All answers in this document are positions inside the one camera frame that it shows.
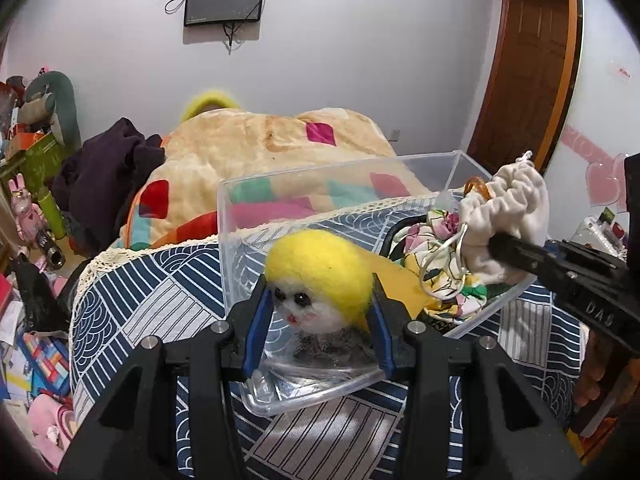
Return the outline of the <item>grey dinosaur plush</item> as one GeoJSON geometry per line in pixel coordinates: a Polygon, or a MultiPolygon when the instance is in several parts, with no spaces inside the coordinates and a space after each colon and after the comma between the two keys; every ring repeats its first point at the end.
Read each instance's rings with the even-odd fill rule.
{"type": "Polygon", "coordinates": [[[81,146],[74,88],[70,78],[57,70],[39,75],[28,85],[17,119],[28,126],[47,124],[56,142],[66,148],[81,146]]]}

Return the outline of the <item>yellow felt doll head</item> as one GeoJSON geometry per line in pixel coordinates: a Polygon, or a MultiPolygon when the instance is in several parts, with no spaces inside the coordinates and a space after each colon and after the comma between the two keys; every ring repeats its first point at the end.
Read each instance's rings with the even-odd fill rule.
{"type": "Polygon", "coordinates": [[[264,275],[274,306],[289,326],[311,335],[365,330],[373,273],[349,240],[325,230],[278,238],[264,275]]]}

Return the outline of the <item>beige patchwork fleece blanket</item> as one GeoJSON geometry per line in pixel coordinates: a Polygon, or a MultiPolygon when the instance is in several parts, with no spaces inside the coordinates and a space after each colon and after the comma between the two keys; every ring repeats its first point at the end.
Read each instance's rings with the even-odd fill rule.
{"type": "Polygon", "coordinates": [[[267,204],[282,203],[297,186],[273,183],[272,172],[320,167],[363,159],[383,159],[332,190],[322,184],[294,200],[290,211],[317,212],[402,196],[420,196],[431,185],[398,162],[378,125],[344,108],[322,108],[297,116],[211,110],[181,124],[160,144],[164,162],[134,196],[115,246],[132,250],[201,240],[217,231],[217,192],[225,180],[243,179],[233,192],[258,224],[267,204]]]}

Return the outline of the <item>brown wooden door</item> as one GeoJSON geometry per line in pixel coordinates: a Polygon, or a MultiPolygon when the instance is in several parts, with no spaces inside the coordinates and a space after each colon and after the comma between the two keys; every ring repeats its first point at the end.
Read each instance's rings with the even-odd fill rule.
{"type": "Polygon", "coordinates": [[[582,0],[501,0],[498,37],[468,154],[489,172],[533,153],[549,165],[582,47],[582,0]]]}

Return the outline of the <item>floral yellow fabric cloth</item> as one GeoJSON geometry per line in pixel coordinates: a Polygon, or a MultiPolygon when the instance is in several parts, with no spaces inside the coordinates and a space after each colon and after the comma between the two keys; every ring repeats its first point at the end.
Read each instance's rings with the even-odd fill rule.
{"type": "Polygon", "coordinates": [[[380,255],[419,280],[427,296],[423,312],[447,325],[460,325],[482,310],[487,286],[462,256],[465,227],[454,211],[432,208],[398,221],[386,233],[380,255]]]}

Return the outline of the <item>yellow green plush headboard item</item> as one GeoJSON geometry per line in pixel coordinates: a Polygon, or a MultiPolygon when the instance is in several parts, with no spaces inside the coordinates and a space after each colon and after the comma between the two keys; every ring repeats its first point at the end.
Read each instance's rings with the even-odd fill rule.
{"type": "Polygon", "coordinates": [[[239,110],[241,105],[227,93],[219,90],[206,90],[194,96],[181,114],[180,122],[201,115],[211,110],[239,110]]]}

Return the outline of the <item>dark purple clothing pile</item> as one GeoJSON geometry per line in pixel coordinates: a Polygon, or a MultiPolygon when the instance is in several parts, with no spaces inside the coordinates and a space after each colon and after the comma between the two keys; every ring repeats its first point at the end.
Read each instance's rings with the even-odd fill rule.
{"type": "Polygon", "coordinates": [[[165,161],[162,142],[123,117],[64,160],[52,195],[81,252],[94,256],[116,240],[134,196],[165,161]]]}

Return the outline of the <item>green cardboard box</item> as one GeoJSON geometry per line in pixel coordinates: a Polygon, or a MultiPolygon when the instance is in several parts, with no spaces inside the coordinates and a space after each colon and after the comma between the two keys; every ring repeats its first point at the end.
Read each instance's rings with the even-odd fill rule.
{"type": "Polygon", "coordinates": [[[26,188],[32,195],[43,186],[49,186],[61,169],[62,162],[70,154],[48,133],[26,150],[10,156],[9,142],[1,142],[1,239],[12,247],[21,246],[11,209],[9,180],[22,174],[26,188]]]}

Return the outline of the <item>blue white patterned bedspread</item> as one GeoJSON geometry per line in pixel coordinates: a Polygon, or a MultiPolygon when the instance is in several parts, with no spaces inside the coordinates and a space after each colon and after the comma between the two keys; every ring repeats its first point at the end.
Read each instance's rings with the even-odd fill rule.
{"type": "MultiPolygon", "coordinates": [[[[84,419],[131,350],[146,335],[174,341],[224,316],[216,240],[133,255],[104,252],[75,298],[70,388],[84,419]]],[[[496,338],[558,419],[573,406],[585,337],[576,318],[555,307],[544,286],[471,330],[496,338]]],[[[235,425],[254,479],[388,479],[395,471],[407,389],[378,382],[341,398],[258,416],[231,391],[235,425]]]]}

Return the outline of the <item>clear plastic storage box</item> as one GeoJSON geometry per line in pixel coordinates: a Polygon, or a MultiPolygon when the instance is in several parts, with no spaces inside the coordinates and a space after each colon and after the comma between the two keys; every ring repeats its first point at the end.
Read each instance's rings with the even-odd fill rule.
{"type": "Polygon", "coordinates": [[[259,416],[380,382],[366,313],[375,287],[458,339],[518,298],[528,275],[490,284],[458,253],[464,189],[486,171],[461,152],[361,159],[222,182],[224,303],[259,282],[272,311],[240,395],[259,416]]]}

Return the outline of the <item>white drawstring pouch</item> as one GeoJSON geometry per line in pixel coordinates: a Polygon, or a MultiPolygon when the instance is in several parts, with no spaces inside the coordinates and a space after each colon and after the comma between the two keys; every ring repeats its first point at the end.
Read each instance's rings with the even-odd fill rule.
{"type": "Polygon", "coordinates": [[[525,156],[502,166],[481,185],[464,192],[459,220],[466,227],[461,255],[466,268],[485,285],[521,281],[525,273],[491,257],[488,243],[506,233],[541,246],[547,239],[550,217],[546,182],[525,156]]]}

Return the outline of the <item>pink bunny doll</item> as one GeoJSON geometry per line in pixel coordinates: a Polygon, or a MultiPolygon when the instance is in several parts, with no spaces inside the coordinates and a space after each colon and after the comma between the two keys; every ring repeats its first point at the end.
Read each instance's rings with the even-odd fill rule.
{"type": "Polygon", "coordinates": [[[21,252],[29,253],[37,247],[37,234],[47,229],[47,221],[39,205],[32,199],[22,174],[9,180],[11,208],[18,237],[22,241],[21,252]]]}

